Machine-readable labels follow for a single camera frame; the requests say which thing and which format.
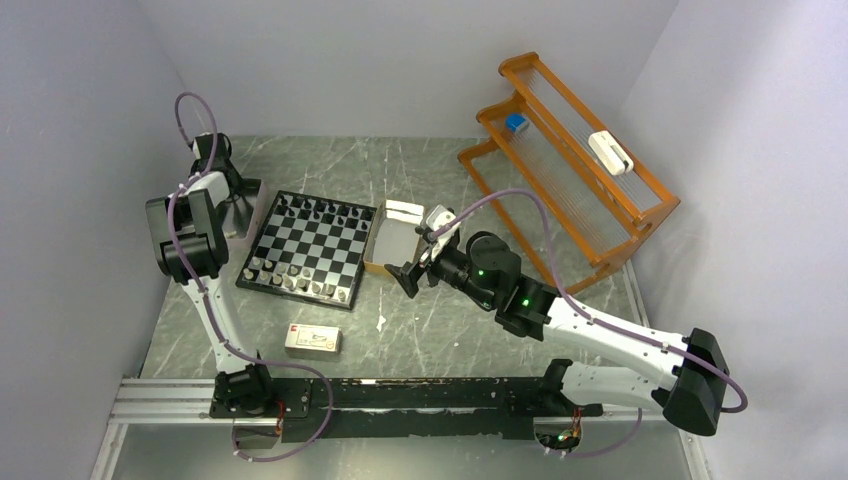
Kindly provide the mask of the silver metal tin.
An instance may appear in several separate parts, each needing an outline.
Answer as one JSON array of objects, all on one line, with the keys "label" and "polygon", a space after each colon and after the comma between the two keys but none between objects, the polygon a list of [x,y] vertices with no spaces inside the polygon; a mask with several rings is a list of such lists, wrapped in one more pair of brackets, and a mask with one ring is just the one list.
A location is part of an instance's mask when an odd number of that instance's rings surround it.
[{"label": "silver metal tin", "polygon": [[263,221],[268,190],[261,179],[247,178],[238,195],[231,195],[216,211],[229,248],[250,246]]}]

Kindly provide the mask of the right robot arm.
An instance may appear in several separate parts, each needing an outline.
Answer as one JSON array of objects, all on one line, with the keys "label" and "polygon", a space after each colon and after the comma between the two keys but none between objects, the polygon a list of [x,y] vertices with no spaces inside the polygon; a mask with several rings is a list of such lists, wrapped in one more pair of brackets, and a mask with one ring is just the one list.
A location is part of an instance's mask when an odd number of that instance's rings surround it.
[{"label": "right robot arm", "polygon": [[712,333],[650,329],[563,296],[523,274],[519,255],[490,232],[473,235],[465,250],[457,245],[451,239],[435,258],[385,268],[410,298],[421,278],[430,286],[445,283],[493,313],[496,323],[517,337],[559,341],[608,360],[606,366],[553,360],[552,377],[539,389],[548,412],[619,405],[658,411],[692,434],[716,434],[727,411],[729,368]]}]

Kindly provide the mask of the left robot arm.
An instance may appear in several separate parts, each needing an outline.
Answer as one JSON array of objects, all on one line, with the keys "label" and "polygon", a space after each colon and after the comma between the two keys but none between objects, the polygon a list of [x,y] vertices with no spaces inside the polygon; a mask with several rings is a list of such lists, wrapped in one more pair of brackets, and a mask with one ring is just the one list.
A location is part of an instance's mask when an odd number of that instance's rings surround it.
[{"label": "left robot arm", "polygon": [[212,345],[212,412],[258,417],[276,405],[277,388],[242,328],[223,274],[230,251],[219,214],[221,205],[244,192],[245,181],[230,161],[225,134],[202,134],[189,147],[196,162],[187,183],[145,204],[154,257],[191,299]]}]

